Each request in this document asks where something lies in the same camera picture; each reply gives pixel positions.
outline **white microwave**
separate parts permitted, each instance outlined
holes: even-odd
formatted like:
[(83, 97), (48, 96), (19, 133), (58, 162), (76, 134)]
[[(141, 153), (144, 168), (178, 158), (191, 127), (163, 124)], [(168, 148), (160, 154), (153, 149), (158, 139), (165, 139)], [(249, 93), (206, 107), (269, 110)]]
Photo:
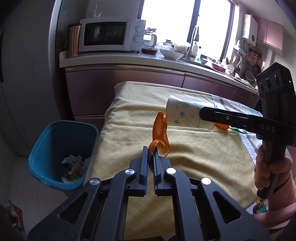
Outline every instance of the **white microwave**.
[(79, 52), (141, 51), (146, 21), (129, 17), (80, 20)]

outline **window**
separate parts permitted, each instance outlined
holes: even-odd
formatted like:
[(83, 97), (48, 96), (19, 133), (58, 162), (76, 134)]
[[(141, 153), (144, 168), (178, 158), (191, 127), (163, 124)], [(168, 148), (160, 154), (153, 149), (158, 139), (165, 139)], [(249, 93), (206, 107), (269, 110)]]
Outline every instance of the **window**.
[(146, 0), (141, 19), (146, 20), (146, 27), (157, 29), (158, 42), (190, 42), (197, 25), (201, 53), (219, 60), (229, 45), (233, 14), (230, 0)]

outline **metal bolt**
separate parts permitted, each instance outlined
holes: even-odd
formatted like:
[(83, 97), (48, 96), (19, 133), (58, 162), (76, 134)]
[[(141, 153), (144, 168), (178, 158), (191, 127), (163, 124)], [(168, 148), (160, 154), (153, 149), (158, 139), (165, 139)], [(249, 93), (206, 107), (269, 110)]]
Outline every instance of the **metal bolt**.
[(202, 183), (205, 185), (209, 185), (209, 184), (211, 184), (211, 182), (212, 182), (211, 179), (209, 179), (208, 177), (204, 177), (202, 179)]
[(132, 174), (134, 174), (134, 173), (135, 173), (135, 170), (134, 170), (134, 169), (131, 169), (131, 168), (129, 168), (129, 169), (126, 169), (125, 173), (126, 173), (127, 175), (132, 175)]
[(91, 179), (90, 181), (89, 181), (89, 183), (91, 184), (91, 185), (98, 185), (99, 183), (100, 183), (100, 180), (99, 179), (97, 179), (97, 178), (93, 178), (93, 179)]
[(168, 169), (166, 169), (166, 172), (168, 174), (175, 174), (176, 173), (176, 169), (175, 168), (172, 168), (172, 167), (169, 167)]

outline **sink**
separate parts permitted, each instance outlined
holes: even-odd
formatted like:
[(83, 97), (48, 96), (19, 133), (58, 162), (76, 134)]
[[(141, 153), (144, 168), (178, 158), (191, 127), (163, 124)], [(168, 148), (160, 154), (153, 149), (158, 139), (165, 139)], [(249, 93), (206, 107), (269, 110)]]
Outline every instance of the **sink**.
[(211, 67), (209, 67), (209, 66), (207, 66), (207, 65), (204, 65), (204, 64), (202, 64), (202, 63), (199, 63), (199, 62), (194, 62), (194, 61), (192, 61), (192, 60), (183, 59), (183, 58), (181, 58), (181, 59), (179, 59), (179, 60), (182, 61), (182, 62), (185, 62), (185, 63), (194, 64), (194, 65), (197, 65), (197, 66), (200, 66), (200, 67), (203, 67), (203, 68), (210, 69), (210, 70), (212, 70), (212, 71), (216, 71), (216, 72), (218, 72), (218, 73), (221, 73), (220, 71), (215, 70), (215, 69), (213, 69), (213, 68), (211, 68)]

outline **microwave window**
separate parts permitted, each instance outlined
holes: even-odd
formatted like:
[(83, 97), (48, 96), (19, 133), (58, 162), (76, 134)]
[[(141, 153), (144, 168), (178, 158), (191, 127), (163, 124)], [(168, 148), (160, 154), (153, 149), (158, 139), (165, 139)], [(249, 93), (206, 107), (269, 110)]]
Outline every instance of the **microwave window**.
[(123, 45), (126, 22), (87, 23), (84, 32), (84, 46)]

